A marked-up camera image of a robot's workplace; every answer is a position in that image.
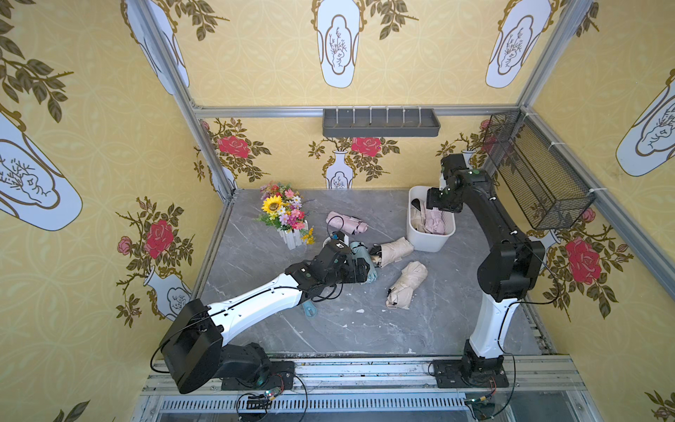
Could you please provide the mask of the mint green umbrella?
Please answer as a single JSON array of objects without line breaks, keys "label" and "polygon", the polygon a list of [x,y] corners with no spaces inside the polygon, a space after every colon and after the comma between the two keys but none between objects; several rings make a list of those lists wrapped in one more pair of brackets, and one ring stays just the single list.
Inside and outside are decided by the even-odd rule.
[{"label": "mint green umbrella", "polygon": [[369,254],[367,246],[365,246],[365,244],[363,244],[362,242],[354,241],[351,242],[350,247],[357,260],[364,260],[365,265],[367,267],[367,272],[363,283],[365,284],[374,283],[377,280],[378,272],[376,265],[373,259],[371,258],[371,255]]}]

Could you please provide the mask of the beige umbrella with black handle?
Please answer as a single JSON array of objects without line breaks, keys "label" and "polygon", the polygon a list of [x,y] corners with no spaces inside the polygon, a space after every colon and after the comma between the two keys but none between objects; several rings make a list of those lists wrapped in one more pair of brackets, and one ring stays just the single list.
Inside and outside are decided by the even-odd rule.
[{"label": "beige umbrella with black handle", "polygon": [[414,246],[405,238],[400,237],[394,242],[375,244],[369,251],[372,262],[380,268],[401,261],[414,251]]}]

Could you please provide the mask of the beige umbrella front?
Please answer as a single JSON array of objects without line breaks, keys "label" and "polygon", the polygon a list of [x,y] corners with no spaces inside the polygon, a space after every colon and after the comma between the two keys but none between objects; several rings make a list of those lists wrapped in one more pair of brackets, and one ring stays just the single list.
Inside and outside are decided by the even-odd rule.
[{"label": "beige umbrella front", "polygon": [[428,270],[419,261],[409,263],[401,272],[397,281],[388,289],[386,306],[388,308],[409,309],[416,289],[425,281]]}]

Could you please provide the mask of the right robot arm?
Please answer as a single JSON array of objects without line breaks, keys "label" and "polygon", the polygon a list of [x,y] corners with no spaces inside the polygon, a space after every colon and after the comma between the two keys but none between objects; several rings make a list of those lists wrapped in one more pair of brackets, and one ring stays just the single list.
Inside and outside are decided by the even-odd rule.
[{"label": "right robot arm", "polygon": [[490,248],[477,269],[483,299],[476,328],[464,346],[459,376],[469,385],[492,378],[506,386],[506,334],[514,311],[536,285],[546,249],[518,228],[497,198],[488,172],[470,169],[461,154],[451,154],[441,159],[441,175],[445,186],[428,191],[426,207],[453,214],[468,207]]}]

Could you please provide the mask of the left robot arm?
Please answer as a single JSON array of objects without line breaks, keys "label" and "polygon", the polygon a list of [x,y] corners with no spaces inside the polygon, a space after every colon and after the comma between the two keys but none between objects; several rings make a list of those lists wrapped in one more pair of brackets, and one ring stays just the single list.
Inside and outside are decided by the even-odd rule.
[{"label": "left robot arm", "polygon": [[213,379],[259,390],[274,372],[270,359],[259,344],[237,346],[232,339],[270,316],[319,297],[325,288],[366,282],[373,267],[369,255],[360,256],[348,244],[331,240],[312,260],[289,266],[247,293],[211,304],[188,302],[156,352],[181,394],[193,393]]}]

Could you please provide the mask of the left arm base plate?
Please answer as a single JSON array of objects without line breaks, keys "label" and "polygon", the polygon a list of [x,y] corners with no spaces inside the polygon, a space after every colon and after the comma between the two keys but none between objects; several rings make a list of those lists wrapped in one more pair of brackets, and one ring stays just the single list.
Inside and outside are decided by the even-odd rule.
[{"label": "left arm base plate", "polygon": [[291,360],[272,362],[265,376],[254,381],[242,381],[238,378],[223,378],[221,391],[262,391],[279,387],[283,391],[292,390],[295,382],[295,363]]}]

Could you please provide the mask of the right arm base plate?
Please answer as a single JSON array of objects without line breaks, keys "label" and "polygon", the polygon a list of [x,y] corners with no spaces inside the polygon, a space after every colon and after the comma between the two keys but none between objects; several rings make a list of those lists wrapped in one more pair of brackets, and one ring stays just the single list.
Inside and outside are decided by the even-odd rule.
[{"label": "right arm base plate", "polygon": [[432,375],[440,389],[480,388],[510,386],[503,366],[504,358],[480,360],[434,360]]}]

